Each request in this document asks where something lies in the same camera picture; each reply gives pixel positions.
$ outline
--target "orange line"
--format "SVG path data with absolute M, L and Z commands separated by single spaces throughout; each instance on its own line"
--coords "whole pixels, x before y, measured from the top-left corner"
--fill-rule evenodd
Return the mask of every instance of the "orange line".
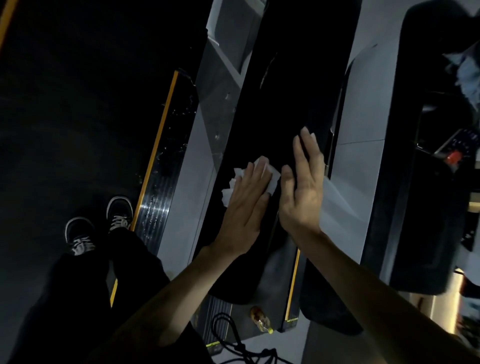
M 150 174 L 152 173 L 153 162 L 155 161 L 156 157 L 156 150 L 158 149 L 158 143 L 160 143 L 160 136 L 162 135 L 163 126 L 165 125 L 165 119 L 167 118 L 168 108 L 170 107 L 170 102 L 172 101 L 173 89 L 175 88 L 175 84 L 177 83 L 179 72 L 175 71 L 173 73 L 172 82 L 170 84 L 170 90 L 168 91 L 167 100 L 165 101 L 165 107 L 163 108 L 162 118 L 160 119 L 160 125 L 158 127 L 158 131 L 156 133 L 155 142 L 153 143 L 152 154 L 150 155 L 150 160 L 148 161 L 147 172 L 145 173 L 144 183 L 142 184 L 142 189 L 140 190 L 140 196 L 138 197 L 137 207 L 135 209 L 135 213 L 133 214 L 132 224 L 130 225 L 130 230 L 134 231 L 135 226 L 137 225 L 138 214 L 140 213 L 140 207 L 142 206 L 142 202 L 145 197 L 145 191 L 148 185 L 148 179 L 150 178 Z M 118 280 L 115 279 L 115 283 L 112 289 L 112 295 L 110 296 L 110 305 L 113 305 L 113 300 L 115 299 L 115 294 L 117 293 L 118 287 Z
M 3 46 L 5 36 L 7 35 L 10 20 L 12 20 L 13 12 L 17 6 L 18 0 L 7 0 L 0 17 L 0 49 Z
M 297 258 L 295 259 L 295 266 L 293 268 L 292 284 L 290 284 L 290 294 L 288 295 L 287 312 L 285 313 L 285 321 L 288 321 L 288 317 L 290 316 L 290 305 L 292 303 L 293 287 L 295 286 L 295 277 L 297 276 L 299 259 L 300 259 L 300 249 L 297 249 Z

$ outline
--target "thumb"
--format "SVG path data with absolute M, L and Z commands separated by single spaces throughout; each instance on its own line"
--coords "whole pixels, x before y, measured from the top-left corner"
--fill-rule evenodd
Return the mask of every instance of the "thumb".
M 248 226 L 253 231 L 260 231 L 260 224 L 264 218 L 265 211 L 267 210 L 268 200 L 270 199 L 270 194 L 265 192 L 260 196 L 255 207 L 253 208 L 252 215 L 247 221 L 246 226 Z
M 293 206 L 295 203 L 293 198 L 295 178 L 293 177 L 292 168 L 289 166 L 283 166 L 280 184 L 282 187 L 282 195 L 280 196 L 280 209 Z

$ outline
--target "shoe sole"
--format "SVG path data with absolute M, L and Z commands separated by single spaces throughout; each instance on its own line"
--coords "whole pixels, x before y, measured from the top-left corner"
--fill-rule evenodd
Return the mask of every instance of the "shoe sole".
M 68 239 L 67 239 L 67 229 L 68 229 L 68 226 L 69 226 L 72 222 L 74 222 L 74 221 L 76 221 L 76 220 L 86 221 L 86 222 L 88 222 L 90 225 L 92 225 L 92 228 L 95 229 L 95 225 L 94 225 L 89 219 L 87 219 L 87 218 L 84 218 L 84 217 L 82 217 L 82 216 L 77 216 L 77 217 L 75 217 L 75 218 L 71 218 L 71 219 L 68 220 L 68 222 L 65 224 L 65 242 L 66 242 L 67 244 L 68 244 Z
M 133 207 L 132 207 L 132 203 L 130 202 L 130 200 L 125 197 L 125 196 L 115 196 L 113 197 L 110 202 L 108 203 L 108 206 L 107 206 L 107 213 L 106 213 L 106 218 L 108 219 L 108 211 L 110 210 L 110 206 L 112 205 L 113 201 L 116 201 L 116 200 L 125 200 L 128 202 L 128 205 L 130 206 L 130 211 L 132 212 L 132 216 L 133 216 Z

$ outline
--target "forearm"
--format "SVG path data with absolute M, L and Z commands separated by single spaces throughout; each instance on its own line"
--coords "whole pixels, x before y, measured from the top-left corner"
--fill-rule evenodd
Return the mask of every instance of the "forearm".
M 336 248 L 325 234 L 297 235 L 294 240 L 372 336 L 387 362 L 478 362 L 462 344 Z
M 87 362 L 130 363 L 174 343 L 234 258 L 217 249 L 216 244 L 202 248 L 185 270 L 125 322 Z

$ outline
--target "red object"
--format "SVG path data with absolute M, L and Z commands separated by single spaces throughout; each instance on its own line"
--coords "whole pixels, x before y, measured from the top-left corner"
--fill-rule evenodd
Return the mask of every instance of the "red object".
M 450 165 L 450 166 L 453 166 L 455 164 L 457 164 L 459 161 L 461 161 L 463 158 L 463 154 L 461 152 L 459 152 L 458 150 L 454 150 L 452 153 L 450 153 L 447 158 L 445 159 L 445 162 Z

